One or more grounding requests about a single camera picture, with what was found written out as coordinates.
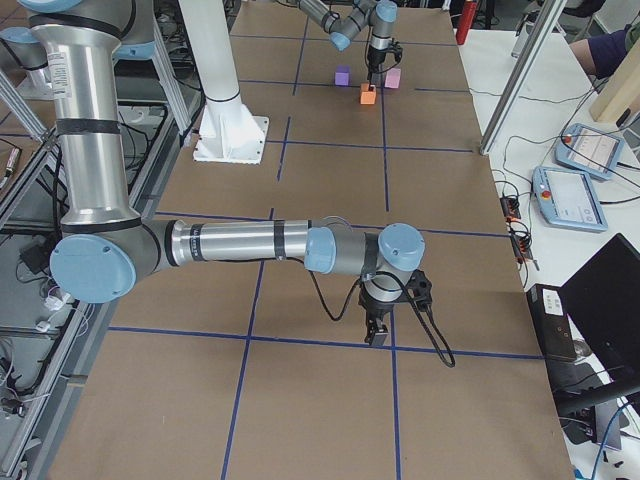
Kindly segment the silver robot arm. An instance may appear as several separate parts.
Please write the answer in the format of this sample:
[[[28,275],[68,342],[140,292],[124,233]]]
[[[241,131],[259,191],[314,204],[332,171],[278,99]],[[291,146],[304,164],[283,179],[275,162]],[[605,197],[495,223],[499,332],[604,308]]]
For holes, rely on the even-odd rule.
[[[333,321],[341,320],[353,290],[366,311],[365,342],[383,345],[384,316],[409,303],[433,323],[430,283],[418,270],[425,242],[414,227],[396,223],[381,233],[356,232],[323,220],[186,224],[144,221],[130,205],[119,124],[114,64],[123,41],[153,33],[153,5],[143,1],[17,1],[30,31],[46,52],[56,111],[69,209],[62,238],[50,255],[56,283],[75,299],[108,303],[145,277],[189,262],[248,263],[294,260],[309,272],[358,276],[338,316],[319,298]],[[253,116],[241,99],[223,1],[179,1],[191,51],[206,98],[197,161],[257,164],[269,120]],[[370,26],[369,60],[382,60],[397,15],[393,1],[358,1],[344,20],[322,1],[301,1],[305,14],[344,49]]]
[[[394,1],[354,1],[351,12],[345,17],[322,1],[294,1],[293,5],[327,33],[339,51],[344,51],[362,30],[370,29],[365,55],[369,88],[380,84],[386,72],[384,62],[388,54],[395,59],[392,68],[400,63],[403,49],[393,39],[398,14],[398,5]]]

